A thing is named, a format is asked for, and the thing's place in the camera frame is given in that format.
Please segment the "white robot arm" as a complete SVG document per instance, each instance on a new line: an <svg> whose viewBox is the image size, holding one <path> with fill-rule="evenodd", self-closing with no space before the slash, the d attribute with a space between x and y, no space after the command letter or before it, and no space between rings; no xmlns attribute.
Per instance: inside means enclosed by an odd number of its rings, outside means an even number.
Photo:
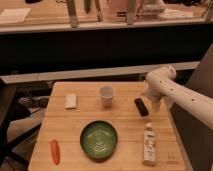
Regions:
<svg viewBox="0 0 213 171"><path fill-rule="evenodd" d="M146 77L145 94L152 103L163 96L172 99L196 119L213 130L213 99L174 82L177 76L171 65L149 72Z"/></svg>

